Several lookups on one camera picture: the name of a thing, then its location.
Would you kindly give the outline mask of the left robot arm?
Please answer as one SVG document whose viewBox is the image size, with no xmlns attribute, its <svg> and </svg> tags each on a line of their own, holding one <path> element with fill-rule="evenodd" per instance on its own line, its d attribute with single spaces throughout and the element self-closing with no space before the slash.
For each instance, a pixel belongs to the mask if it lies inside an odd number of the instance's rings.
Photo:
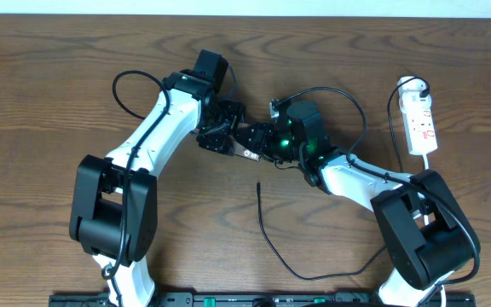
<svg viewBox="0 0 491 307">
<path fill-rule="evenodd" d="M 201 148 L 234 155 L 232 135 L 245 109 L 219 94 L 232 71 L 222 55 L 201 50 L 193 68 L 155 82 L 158 100 L 125 142 L 80 162 L 69 234 L 100 265 L 109 305 L 152 300 L 156 286 L 146 254 L 158 223 L 157 184 L 181 141 L 192 134 Z"/>
</svg>

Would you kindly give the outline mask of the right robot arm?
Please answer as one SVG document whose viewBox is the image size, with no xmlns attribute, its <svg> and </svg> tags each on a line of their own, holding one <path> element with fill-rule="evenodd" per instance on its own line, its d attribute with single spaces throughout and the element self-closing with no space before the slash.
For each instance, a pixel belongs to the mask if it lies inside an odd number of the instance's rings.
<svg viewBox="0 0 491 307">
<path fill-rule="evenodd" d="M 454 284 L 452 273 L 473 263 L 480 241 L 441 175 L 394 173 L 358 159 L 330 141 L 312 101 L 280 103 L 274 120 L 238 128 L 246 150 L 276 164 L 297 162 L 306 182 L 372 211 L 394 269 L 379 288 L 383 304 L 421 306 Z"/>
</svg>

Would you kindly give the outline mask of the white power strip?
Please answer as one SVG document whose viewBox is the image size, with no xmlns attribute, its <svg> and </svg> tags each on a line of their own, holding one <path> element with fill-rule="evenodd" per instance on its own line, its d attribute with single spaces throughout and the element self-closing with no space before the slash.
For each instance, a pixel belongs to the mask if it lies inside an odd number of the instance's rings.
<svg viewBox="0 0 491 307">
<path fill-rule="evenodd" d="M 433 123 L 432 98 L 427 83 L 420 78 L 405 76 L 398 83 L 399 109 L 402 114 L 411 155 L 426 155 L 437 150 Z"/>
</svg>

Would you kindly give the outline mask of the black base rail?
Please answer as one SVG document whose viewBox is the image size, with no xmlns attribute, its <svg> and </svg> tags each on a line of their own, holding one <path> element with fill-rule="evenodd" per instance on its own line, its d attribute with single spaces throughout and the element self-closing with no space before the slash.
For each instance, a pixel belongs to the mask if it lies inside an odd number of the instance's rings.
<svg viewBox="0 0 491 307">
<path fill-rule="evenodd" d="M 193 294 L 157 293 L 149 303 L 152 307 L 255 307 L 255 306 L 380 306 L 382 302 L 371 293 L 257 293 L 257 294 Z M 56 294 L 49 297 L 49 307 L 111 306 L 106 293 Z"/>
</svg>

